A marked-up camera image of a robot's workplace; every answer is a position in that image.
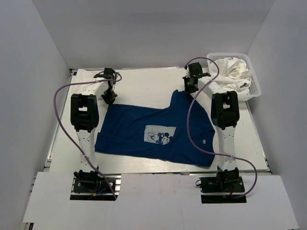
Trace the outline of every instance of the cable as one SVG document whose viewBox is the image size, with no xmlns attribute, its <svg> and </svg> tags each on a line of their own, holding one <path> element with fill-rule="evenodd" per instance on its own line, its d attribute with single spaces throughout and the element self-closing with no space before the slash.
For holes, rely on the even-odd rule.
<svg viewBox="0 0 307 230">
<path fill-rule="evenodd" d="M 235 187 L 232 188 L 231 193 L 229 195 L 225 195 L 224 197 L 230 197 L 235 192 Z"/>
<path fill-rule="evenodd" d="M 116 72 L 115 73 L 115 80 L 117 79 L 117 77 L 120 75 L 120 73 Z"/>
<path fill-rule="evenodd" d="M 195 97 L 193 98 L 193 100 L 192 100 L 192 102 L 191 102 L 191 105 L 190 105 L 189 110 L 188 110 L 188 116 L 187 116 L 187 132 L 188 132 L 188 138 L 189 138 L 191 144 L 192 144 L 196 149 L 198 149 L 199 151 L 201 151 L 201 152 L 203 152 L 203 153 L 207 153 L 207 154 L 211 154 L 211 155 L 215 155 L 215 156 L 230 157 L 230 158 L 234 158 L 234 159 L 236 159 L 236 160 L 245 161 L 245 162 L 249 163 L 249 164 L 253 167 L 253 169 L 254 169 L 254 171 L 255 171 L 255 181 L 254 181 L 254 184 L 252 185 L 252 187 L 251 187 L 246 193 L 244 193 L 244 194 L 242 194 L 242 195 L 238 195 L 238 196 L 233 197 L 233 198 L 241 198 L 241 197 L 246 196 L 247 194 L 249 194 L 249 193 L 254 189 L 254 187 L 255 187 L 255 185 L 256 185 L 258 175 L 257 175 L 257 169 L 256 169 L 256 167 L 253 165 L 253 163 L 250 162 L 250 161 L 248 161 L 248 160 L 246 160 L 246 159 L 240 158 L 240 157 L 233 157 L 233 156 L 231 156 L 231 155 L 224 154 L 224 153 L 214 153 L 214 152 L 209 152 L 209 151 L 203 150 L 203 149 L 201 149 L 200 147 L 198 147 L 198 146 L 194 143 L 194 141 L 192 140 L 191 134 L 190 134 L 189 120 L 190 120 L 190 114 L 191 114 L 192 106 L 194 105 L 194 103 L 195 103 L 196 98 L 198 97 L 198 95 L 199 95 L 199 94 L 200 94 L 200 93 L 201 93 L 211 82 L 213 82 L 213 81 L 219 76 L 219 74 L 220 74 L 220 69 L 219 69 L 218 65 L 215 63 L 215 61 L 213 61 L 212 59 L 207 58 L 207 57 L 195 57 L 195 58 L 191 59 L 191 60 L 184 66 L 184 68 L 187 69 L 187 68 L 188 68 L 188 64 L 189 64 L 191 61 L 196 60 L 196 59 L 205 59 L 205 60 L 211 61 L 211 62 L 217 67 L 217 74 L 216 74 L 216 76 L 215 76 L 214 78 L 212 78 L 209 82 L 207 82 L 207 83 L 196 93 Z"/>
<path fill-rule="evenodd" d="M 201 186 L 201 182 L 198 184 L 198 183 L 197 183 L 198 181 L 201 181 L 201 179 L 197 180 L 197 181 L 195 182 L 195 185 L 196 185 L 196 186 Z"/>
<path fill-rule="evenodd" d="M 85 152 L 83 151 L 83 149 L 77 144 L 77 142 L 74 141 L 74 139 L 69 135 L 69 133 L 66 131 L 65 127 L 63 126 L 63 124 L 62 124 L 62 122 L 61 122 L 61 119 L 60 119 L 60 117 L 59 117 L 59 112 L 58 112 L 58 108 L 57 108 L 57 95 L 58 95 L 58 93 L 59 93 L 62 89 L 66 88 L 66 87 L 68 87 L 68 86 L 72 86 L 72 85 L 84 85 L 84 84 L 94 84 L 94 83 L 97 83 L 97 82 L 104 82 L 104 81 L 116 81 L 116 82 L 117 82 L 117 81 L 122 80 L 122 76 L 121 76 L 120 74 L 119 74 L 119 76 L 120 76 L 120 79 L 119 79 L 119 80 L 103 79 L 103 80 L 97 80 L 97 81 L 88 81 L 88 82 L 78 82 L 78 83 L 66 84 L 66 85 L 63 85 L 63 86 L 61 86 L 60 88 L 58 88 L 58 90 L 54 93 L 54 96 L 53 96 L 53 107 L 54 107 L 54 112 L 55 112 L 55 114 L 56 114 L 57 120 L 58 120 L 58 122 L 59 122 L 59 126 L 62 128 L 62 130 L 63 130 L 63 132 L 66 134 L 66 136 L 72 141 L 72 143 L 80 150 L 80 152 L 82 153 L 82 155 L 83 155 L 84 158 L 86 159 L 87 163 L 91 166 L 91 168 L 105 179 L 105 181 L 106 181 L 107 185 L 109 186 L 109 188 L 110 188 L 110 190 L 111 190 L 111 193 L 113 194 L 113 197 L 115 198 L 115 200 L 116 200 L 116 195 L 115 195 L 115 193 L 114 193 L 112 187 L 110 186 L 109 181 L 108 181 L 107 178 L 105 177 L 105 175 L 103 175 L 97 168 L 95 168 L 95 167 L 93 166 L 93 164 L 90 162 L 90 160 L 88 159 L 88 157 L 85 155 Z"/>
<path fill-rule="evenodd" d="M 98 191 L 99 189 L 101 188 L 101 181 L 100 181 L 100 183 L 99 183 L 99 187 L 96 189 L 96 190 L 88 190 L 88 191 L 90 191 L 90 192 L 96 192 L 96 191 Z"/>
<path fill-rule="evenodd" d="M 102 193 L 103 191 L 105 191 L 105 188 L 104 189 L 101 189 L 100 191 L 96 192 L 96 195 Z"/>
</svg>

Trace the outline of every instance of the white fabric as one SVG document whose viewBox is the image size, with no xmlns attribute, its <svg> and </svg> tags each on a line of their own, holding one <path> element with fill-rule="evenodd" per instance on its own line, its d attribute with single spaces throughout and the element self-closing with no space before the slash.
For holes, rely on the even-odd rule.
<svg viewBox="0 0 307 230">
<path fill-rule="evenodd" d="M 235 90 L 238 95 L 249 94 L 251 84 L 251 72 L 246 67 L 246 62 L 238 58 L 223 58 L 215 61 L 220 69 L 219 76 L 215 79 L 221 87 L 227 90 Z M 209 73 L 214 77 L 217 73 L 216 66 L 211 63 Z"/>
</svg>

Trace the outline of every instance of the white laundry basket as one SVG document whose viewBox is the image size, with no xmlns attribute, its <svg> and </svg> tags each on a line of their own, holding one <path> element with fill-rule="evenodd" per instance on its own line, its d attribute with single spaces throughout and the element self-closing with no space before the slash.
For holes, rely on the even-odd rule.
<svg viewBox="0 0 307 230">
<path fill-rule="evenodd" d="M 251 71 L 251 85 L 249 87 L 248 95 L 238 95 L 238 100 L 240 102 L 248 101 L 250 98 L 259 97 L 261 95 L 261 89 L 255 74 L 255 71 L 251 65 L 251 62 L 246 54 L 240 53 L 211 53 L 207 55 L 207 58 L 212 59 L 213 61 L 221 58 L 238 58 L 246 62 L 246 67 Z"/>
</svg>

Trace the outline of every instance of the blue t-shirt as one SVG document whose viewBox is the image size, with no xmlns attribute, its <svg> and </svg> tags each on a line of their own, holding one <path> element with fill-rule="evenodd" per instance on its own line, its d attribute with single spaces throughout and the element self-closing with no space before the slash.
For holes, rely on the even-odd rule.
<svg viewBox="0 0 307 230">
<path fill-rule="evenodd" d="M 209 167 L 214 156 L 198 151 L 188 138 L 186 124 L 192 99 L 176 90 L 166 109 L 110 105 L 95 151 Z M 214 129 L 198 102 L 190 114 L 190 133 L 197 146 L 213 152 Z"/>
</svg>

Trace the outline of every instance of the white wall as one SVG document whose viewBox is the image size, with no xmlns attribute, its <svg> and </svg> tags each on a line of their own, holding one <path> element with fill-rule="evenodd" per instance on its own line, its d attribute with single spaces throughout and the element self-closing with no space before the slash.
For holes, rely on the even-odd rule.
<svg viewBox="0 0 307 230">
<path fill-rule="evenodd" d="M 69 70 L 30 0 L 0 0 L 0 229 L 17 230 Z"/>
<path fill-rule="evenodd" d="M 307 229 L 307 1 L 276 0 L 248 51 L 262 89 L 250 105 L 274 173 Z"/>
<path fill-rule="evenodd" d="M 274 0 L 33 0 L 70 68 L 184 66 L 246 53 Z"/>
</svg>

